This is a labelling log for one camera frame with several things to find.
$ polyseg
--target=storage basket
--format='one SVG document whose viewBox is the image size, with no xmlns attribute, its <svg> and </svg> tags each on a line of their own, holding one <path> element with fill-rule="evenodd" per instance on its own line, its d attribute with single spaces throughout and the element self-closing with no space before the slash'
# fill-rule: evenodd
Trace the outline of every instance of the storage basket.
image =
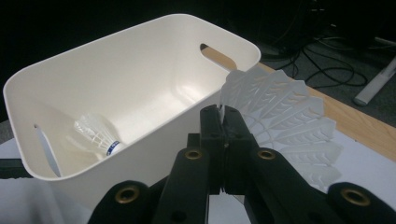
<svg viewBox="0 0 396 224">
<path fill-rule="evenodd" d="M 4 93 L 28 172 L 90 208 L 121 181 L 152 185 L 168 175 L 188 133 L 199 132 L 200 109 L 219 103 L 219 90 L 229 74 L 202 54 L 202 45 L 228 56 L 242 71 L 261 57 L 245 39 L 176 14 L 15 74 Z M 91 112 L 107 118 L 128 147 L 103 159 L 78 150 L 72 139 L 74 121 Z M 46 144 L 60 176 L 51 169 Z"/>
</svg>

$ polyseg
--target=dark background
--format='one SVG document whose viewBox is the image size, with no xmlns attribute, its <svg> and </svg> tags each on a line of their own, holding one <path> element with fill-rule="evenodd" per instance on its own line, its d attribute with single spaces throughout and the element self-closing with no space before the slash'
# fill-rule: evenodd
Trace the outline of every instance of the dark background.
<svg viewBox="0 0 396 224">
<path fill-rule="evenodd" d="M 355 49 L 376 36 L 395 41 L 396 1 L 145 0 L 1 1 L 0 84 L 22 68 L 105 35 L 172 13 L 188 13 L 276 49 L 300 49 L 330 24 Z M 0 121 L 7 119 L 3 97 Z"/>
</svg>

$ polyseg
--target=shuttlecock in bin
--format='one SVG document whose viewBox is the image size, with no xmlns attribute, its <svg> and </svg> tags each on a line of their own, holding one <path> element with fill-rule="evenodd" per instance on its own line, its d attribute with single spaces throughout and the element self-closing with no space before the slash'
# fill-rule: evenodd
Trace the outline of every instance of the shuttlecock in bin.
<svg viewBox="0 0 396 224">
<path fill-rule="evenodd" d="M 105 118 L 98 114 L 86 114 L 75 121 L 74 129 L 99 151 L 107 156 L 125 147 L 106 126 Z"/>
<path fill-rule="evenodd" d="M 342 151 L 332 142 L 335 121 L 324 117 L 323 101 L 303 81 L 259 66 L 235 70 L 220 104 L 239 110 L 259 146 L 279 151 L 311 186 L 325 190 L 341 176 L 332 166 Z"/>
</svg>

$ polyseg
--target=white shuttlecock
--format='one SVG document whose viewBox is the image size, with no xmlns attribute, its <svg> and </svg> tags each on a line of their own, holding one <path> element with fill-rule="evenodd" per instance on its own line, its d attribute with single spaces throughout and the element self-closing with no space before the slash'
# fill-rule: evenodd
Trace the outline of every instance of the white shuttlecock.
<svg viewBox="0 0 396 224">
<path fill-rule="evenodd" d="M 75 130 L 89 140 L 107 156 L 125 147 L 105 125 L 105 119 L 98 114 L 86 114 L 75 121 Z"/>
<path fill-rule="evenodd" d="M 326 189 L 341 174 L 332 167 L 342 147 L 332 142 L 335 121 L 325 118 L 323 101 L 303 81 L 259 66 L 232 71 L 220 104 L 241 113 L 260 147 L 279 151 L 312 186 Z"/>
</svg>

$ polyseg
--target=table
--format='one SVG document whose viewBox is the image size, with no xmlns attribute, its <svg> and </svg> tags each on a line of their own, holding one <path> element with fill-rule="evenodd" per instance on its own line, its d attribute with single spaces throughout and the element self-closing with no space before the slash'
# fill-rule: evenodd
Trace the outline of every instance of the table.
<svg viewBox="0 0 396 224">
<path fill-rule="evenodd" d="M 221 64 L 229 70 L 236 69 L 236 64 L 215 49 L 202 50 L 204 56 Z M 268 72 L 274 70 L 262 63 L 259 66 Z M 309 88 L 309 93 L 323 99 L 325 117 L 337 122 L 336 129 L 348 137 L 362 143 L 377 153 L 396 161 L 396 128 L 368 116 L 359 110 L 345 105 L 332 97 Z"/>
</svg>

